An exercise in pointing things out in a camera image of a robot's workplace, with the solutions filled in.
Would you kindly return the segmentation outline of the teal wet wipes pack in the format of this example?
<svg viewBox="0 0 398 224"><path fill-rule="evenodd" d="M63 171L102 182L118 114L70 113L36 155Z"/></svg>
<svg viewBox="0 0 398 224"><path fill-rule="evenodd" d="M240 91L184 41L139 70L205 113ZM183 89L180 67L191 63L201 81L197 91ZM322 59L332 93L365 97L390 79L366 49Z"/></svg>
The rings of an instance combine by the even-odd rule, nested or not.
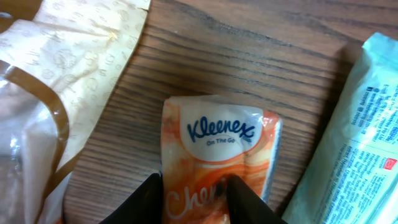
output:
<svg viewBox="0 0 398 224"><path fill-rule="evenodd" d="M375 33L362 49L287 223L397 222L397 41Z"/></svg>

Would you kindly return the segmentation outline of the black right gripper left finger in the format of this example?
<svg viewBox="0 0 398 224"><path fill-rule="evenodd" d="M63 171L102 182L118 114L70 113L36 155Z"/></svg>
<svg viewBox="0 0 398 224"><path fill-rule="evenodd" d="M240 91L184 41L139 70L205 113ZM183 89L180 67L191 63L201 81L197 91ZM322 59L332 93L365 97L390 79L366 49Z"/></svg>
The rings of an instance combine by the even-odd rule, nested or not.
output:
<svg viewBox="0 0 398 224"><path fill-rule="evenodd" d="M162 176L153 173L100 224L160 224L162 207Z"/></svg>

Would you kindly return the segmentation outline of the brown red snack bag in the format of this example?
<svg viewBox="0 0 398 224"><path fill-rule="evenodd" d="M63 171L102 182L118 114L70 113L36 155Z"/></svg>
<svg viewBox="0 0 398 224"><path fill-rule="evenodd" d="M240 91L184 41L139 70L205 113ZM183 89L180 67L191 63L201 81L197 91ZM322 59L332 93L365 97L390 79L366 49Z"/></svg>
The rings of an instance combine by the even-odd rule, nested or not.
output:
<svg viewBox="0 0 398 224"><path fill-rule="evenodd" d="M61 223L150 0L1 0L1 222Z"/></svg>

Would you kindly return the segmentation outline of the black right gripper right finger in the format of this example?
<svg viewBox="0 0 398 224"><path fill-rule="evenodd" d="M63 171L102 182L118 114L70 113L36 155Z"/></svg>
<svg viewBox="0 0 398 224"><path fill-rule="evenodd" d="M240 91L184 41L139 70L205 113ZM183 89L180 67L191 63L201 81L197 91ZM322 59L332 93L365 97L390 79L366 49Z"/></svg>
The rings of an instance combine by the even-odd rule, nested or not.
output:
<svg viewBox="0 0 398 224"><path fill-rule="evenodd" d="M227 179L226 201L231 224L287 224L237 175Z"/></svg>

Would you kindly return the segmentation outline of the small orange packet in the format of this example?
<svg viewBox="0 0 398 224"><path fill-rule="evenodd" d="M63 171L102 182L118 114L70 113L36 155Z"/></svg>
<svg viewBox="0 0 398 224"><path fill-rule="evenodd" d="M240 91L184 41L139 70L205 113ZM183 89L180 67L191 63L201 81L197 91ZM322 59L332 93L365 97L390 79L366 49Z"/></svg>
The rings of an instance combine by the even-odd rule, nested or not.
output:
<svg viewBox="0 0 398 224"><path fill-rule="evenodd" d="M216 95L164 102L161 162L164 223L228 223L223 189L237 175L269 198L283 122L270 111Z"/></svg>

